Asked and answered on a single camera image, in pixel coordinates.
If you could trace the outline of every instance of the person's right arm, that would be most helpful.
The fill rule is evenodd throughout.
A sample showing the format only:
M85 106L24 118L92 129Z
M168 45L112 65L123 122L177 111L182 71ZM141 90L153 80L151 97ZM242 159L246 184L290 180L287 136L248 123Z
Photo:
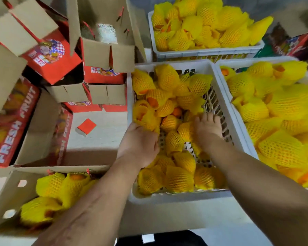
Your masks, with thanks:
M223 140L220 117L195 118L198 145L225 175L231 193L275 246L308 246L308 190Z

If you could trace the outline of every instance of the forearm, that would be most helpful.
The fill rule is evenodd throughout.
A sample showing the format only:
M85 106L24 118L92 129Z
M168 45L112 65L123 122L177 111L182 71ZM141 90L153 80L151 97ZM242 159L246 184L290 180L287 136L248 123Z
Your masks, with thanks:
M308 190L218 136L205 150L238 203L275 245L308 240Z
M35 245L113 245L139 171L131 161L118 159L86 195L39 236Z

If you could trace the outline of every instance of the person's left hand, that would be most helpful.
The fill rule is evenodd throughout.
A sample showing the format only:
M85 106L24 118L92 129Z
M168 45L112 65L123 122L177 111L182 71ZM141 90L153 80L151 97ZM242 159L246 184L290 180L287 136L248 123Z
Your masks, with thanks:
M124 157L141 169L148 166L159 151L158 134L131 123L120 143L117 159Z

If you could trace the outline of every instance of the crate of wrapped oranges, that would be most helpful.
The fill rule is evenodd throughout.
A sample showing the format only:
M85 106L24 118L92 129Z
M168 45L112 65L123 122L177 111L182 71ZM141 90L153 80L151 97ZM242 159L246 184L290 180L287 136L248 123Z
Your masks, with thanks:
M289 56L216 63L251 155L306 188L307 66Z
M152 47L158 61L253 58L273 22L255 21L222 0L176 0L156 4L148 13Z
M231 195L223 174L194 141L194 117L221 117L225 141L249 153L232 123L226 93L210 60L138 64L127 77L128 123L157 133L160 152L140 170L134 203L181 202Z

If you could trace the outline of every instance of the hand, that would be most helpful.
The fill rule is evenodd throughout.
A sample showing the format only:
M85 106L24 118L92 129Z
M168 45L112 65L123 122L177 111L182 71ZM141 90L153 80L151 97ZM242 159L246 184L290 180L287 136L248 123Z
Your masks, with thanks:
M120 143L117 159L130 160L140 170L148 166L159 151L158 134L131 123Z
M215 138L223 139L222 127L220 117L214 115L212 112L204 112L200 116L195 117L195 140L200 148L206 153L208 151L209 144L213 142Z

